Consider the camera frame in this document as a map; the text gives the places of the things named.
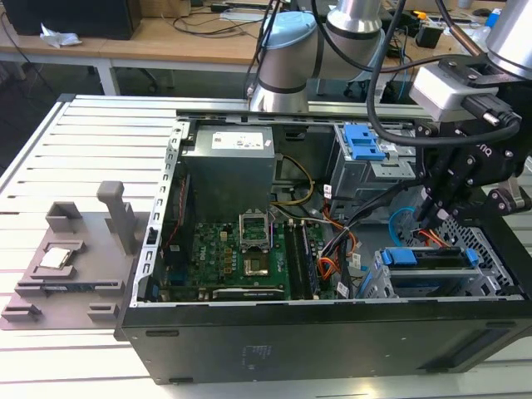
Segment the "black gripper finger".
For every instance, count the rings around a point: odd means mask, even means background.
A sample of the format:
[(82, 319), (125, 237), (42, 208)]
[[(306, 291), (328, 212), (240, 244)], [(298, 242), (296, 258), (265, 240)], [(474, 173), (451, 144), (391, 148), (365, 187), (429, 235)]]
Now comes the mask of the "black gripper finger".
[(453, 204), (462, 196), (467, 180), (477, 166), (477, 157), (469, 151), (438, 151), (434, 164), (434, 227), (449, 216)]
[(449, 151), (443, 148), (422, 148), (416, 151), (416, 172), (421, 180), (423, 201), (416, 212), (421, 227), (436, 227), (441, 210), (441, 189), (446, 181)]

